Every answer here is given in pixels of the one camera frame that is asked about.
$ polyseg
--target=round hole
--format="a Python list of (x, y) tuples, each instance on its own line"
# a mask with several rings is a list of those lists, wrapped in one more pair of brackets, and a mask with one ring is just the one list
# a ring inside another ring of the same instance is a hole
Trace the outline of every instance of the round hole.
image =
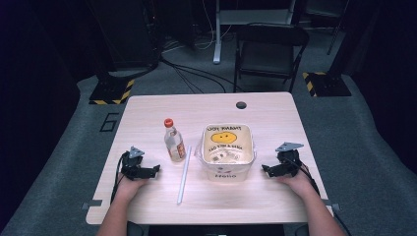
[(239, 108), (239, 109), (245, 109), (246, 108), (246, 102), (244, 102), (244, 101), (238, 101), (236, 103), (236, 107)]

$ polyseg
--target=wooden tabletop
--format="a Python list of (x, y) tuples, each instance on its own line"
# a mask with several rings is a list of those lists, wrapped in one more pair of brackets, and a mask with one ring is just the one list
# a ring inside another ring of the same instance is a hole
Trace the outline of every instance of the wooden tabletop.
[[(239, 109), (243, 101), (247, 107)], [(172, 118), (184, 145), (192, 147), (184, 197), (177, 205), (183, 162), (172, 162), (163, 141), (165, 118)], [(208, 179), (194, 156), (208, 124), (239, 123), (252, 130), (257, 157), (247, 179), (219, 183)], [(279, 164), (275, 149), (283, 143), (303, 144), (300, 159), (309, 166), (322, 199), (327, 199), (292, 95), (288, 92), (247, 92), (132, 96), (98, 182), (87, 223), (100, 224), (107, 213), (120, 156), (134, 146), (145, 152), (142, 167), (161, 165), (131, 202), (129, 220), (139, 224), (248, 224), (306, 222), (301, 200), (285, 185), (269, 178), (261, 165)]]

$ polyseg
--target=white bucket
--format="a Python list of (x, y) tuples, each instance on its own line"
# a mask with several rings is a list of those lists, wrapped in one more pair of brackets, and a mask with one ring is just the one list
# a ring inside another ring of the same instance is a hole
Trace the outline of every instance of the white bucket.
[(211, 181), (244, 181), (255, 160), (251, 129), (243, 124), (207, 125), (202, 154)]

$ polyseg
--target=human arm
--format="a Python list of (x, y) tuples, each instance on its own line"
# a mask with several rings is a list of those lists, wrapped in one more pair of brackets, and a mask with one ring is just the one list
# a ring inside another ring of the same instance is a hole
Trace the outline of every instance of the human arm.
[[(308, 171), (307, 166), (303, 165), (302, 168)], [(294, 177), (277, 177), (277, 181), (287, 184), (303, 201), (311, 236), (345, 235), (303, 171), (298, 171)]]
[(119, 184), (110, 208), (104, 216), (97, 236), (117, 236), (127, 234), (128, 207), (133, 197), (146, 182), (146, 179), (131, 181), (119, 174)]

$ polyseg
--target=hand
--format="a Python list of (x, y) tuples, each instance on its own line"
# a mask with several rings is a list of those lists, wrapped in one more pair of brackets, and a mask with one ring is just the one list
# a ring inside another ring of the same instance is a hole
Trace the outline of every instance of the hand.
[[(309, 172), (309, 168), (305, 164), (303, 164), (301, 168), (306, 172)], [(279, 183), (288, 185), (301, 198), (311, 193), (311, 190), (315, 191), (311, 185), (310, 178), (302, 170), (299, 170), (294, 177), (291, 177), (291, 175), (288, 174), (279, 176), (276, 180)]]
[(148, 179), (130, 180), (123, 174), (119, 173), (118, 181), (119, 185), (115, 199), (129, 203), (138, 190), (148, 181)]

